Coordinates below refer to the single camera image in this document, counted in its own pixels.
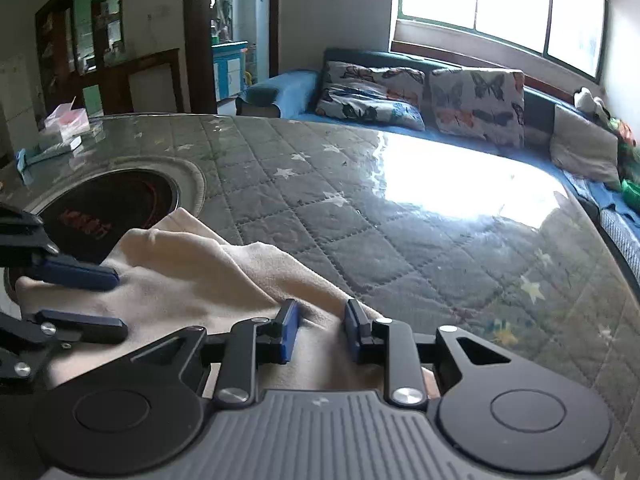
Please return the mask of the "light blue small cabinet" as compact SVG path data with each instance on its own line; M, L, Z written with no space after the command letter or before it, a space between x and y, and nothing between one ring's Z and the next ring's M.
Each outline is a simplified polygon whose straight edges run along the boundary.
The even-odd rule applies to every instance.
M245 88L245 55L247 41L213 44L216 101L238 96Z

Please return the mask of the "flat butterfly pillow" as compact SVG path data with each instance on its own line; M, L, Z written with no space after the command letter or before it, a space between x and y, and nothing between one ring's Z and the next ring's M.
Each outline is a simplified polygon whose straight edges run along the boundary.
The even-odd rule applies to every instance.
M425 129L425 74L410 67L367 67L329 61L314 112L358 124Z

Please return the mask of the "grey quilted star table cover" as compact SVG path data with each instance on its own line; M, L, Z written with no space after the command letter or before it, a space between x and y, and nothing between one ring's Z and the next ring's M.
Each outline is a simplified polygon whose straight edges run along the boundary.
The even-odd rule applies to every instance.
M638 477L638 299L556 177L323 122L138 115L94 128L72 154L3 168L2 200L39 212L100 174L160 172L177 183L174 211L233 245L276 246L368 315L424 334L458 326L596 392L611 413L597 473Z

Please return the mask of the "grey plain cushion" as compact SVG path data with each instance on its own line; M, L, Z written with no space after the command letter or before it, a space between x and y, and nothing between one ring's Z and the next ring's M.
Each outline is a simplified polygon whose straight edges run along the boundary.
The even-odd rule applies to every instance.
M554 109L550 156L555 166L575 176L620 190L617 136L590 120L557 105Z

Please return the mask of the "dark wooden chair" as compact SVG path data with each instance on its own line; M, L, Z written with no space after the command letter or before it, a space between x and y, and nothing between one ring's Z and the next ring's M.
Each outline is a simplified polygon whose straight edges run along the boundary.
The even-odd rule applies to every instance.
M104 114L183 113L178 53L160 51L106 68L99 79Z

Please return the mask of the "upright butterfly pillow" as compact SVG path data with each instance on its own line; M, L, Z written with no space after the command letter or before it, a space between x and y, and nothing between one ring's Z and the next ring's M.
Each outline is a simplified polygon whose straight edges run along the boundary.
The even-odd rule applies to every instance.
M520 70L439 68L428 81L442 133L510 148L524 145L525 75Z

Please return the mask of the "window with green frame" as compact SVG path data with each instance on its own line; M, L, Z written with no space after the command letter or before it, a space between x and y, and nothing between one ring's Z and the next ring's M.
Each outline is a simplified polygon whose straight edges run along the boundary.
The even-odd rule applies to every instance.
M399 16L498 40L597 81L608 0L399 0Z

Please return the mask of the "panda plush toy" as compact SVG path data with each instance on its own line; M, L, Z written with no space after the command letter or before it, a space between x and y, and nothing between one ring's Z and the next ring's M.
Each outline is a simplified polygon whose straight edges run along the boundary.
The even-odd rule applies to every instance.
M599 119L600 122L608 122L611 119L611 114L605 108L603 100L594 96L587 87L582 87L574 92L574 107L582 114Z

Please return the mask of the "black round induction cooktop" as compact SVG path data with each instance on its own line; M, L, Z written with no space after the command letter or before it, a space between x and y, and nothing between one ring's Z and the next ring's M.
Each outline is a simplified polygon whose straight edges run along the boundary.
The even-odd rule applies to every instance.
M149 229L173 212L180 197L171 177L152 169L100 174L44 206L38 216L65 255L101 263L131 229Z

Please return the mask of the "colourful plush toy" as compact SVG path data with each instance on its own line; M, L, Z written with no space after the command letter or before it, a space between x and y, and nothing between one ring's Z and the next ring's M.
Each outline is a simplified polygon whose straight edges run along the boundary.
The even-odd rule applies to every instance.
M634 138L634 134L631 128L623 121L623 119L612 117L608 122L611 130L617 134L620 140L624 141L627 145L634 148L637 145L637 141Z

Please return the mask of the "flat white box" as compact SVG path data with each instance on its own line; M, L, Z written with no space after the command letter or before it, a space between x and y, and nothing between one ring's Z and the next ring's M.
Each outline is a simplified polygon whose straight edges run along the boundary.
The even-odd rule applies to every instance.
M65 155L67 153L73 153L82 144L81 136L72 136L64 141L51 144L46 148L42 148L39 152L44 158L52 158L56 156Z

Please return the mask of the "blue corner sofa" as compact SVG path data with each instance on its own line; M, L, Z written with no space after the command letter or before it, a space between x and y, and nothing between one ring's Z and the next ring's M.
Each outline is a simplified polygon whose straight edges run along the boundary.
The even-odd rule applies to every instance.
M536 166L576 196L623 267L639 272L639 206L624 196L639 187L639 149L600 101L587 112L513 68L329 48L320 70L252 84L235 103L241 115L371 127Z

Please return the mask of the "dark wooden door frame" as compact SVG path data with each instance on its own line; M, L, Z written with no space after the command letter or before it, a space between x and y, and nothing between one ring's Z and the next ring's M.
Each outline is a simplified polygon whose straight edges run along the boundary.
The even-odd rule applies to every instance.
M184 56L192 114L216 114L210 0L183 0ZM269 0L269 76L280 72L280 0Z

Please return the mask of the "pink tissue box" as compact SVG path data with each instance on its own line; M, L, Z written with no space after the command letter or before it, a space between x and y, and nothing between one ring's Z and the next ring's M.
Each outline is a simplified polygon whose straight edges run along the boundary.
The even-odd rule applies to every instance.
M89 117L83 107L75 108L74 101L62 103L44 120L46 136L67 141L90 131Z

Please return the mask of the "cream sweatshirt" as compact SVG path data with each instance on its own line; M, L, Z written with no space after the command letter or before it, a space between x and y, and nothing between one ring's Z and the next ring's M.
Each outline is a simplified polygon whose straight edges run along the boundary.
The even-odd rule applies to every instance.
M89 292L19 278L24 313L51 309L120 318L129 335L116 346L80 344L50 366L55 385L84 374L186 326L227 333L247 318L275 316L284 300L300 304L291 362L263 366L267 389L378 389L383 371L357 365L342 319L349 298L337 286L273 245L233 245L179 208L148 230L132 229L105 265L119 275L109 292Z

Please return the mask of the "dark wooden display cabinet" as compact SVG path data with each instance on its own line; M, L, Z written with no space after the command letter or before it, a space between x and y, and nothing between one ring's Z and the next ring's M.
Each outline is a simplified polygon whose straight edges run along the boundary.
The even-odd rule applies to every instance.
M93 108L108 66L122 50L122 0L49 0L35 14L44 109Z

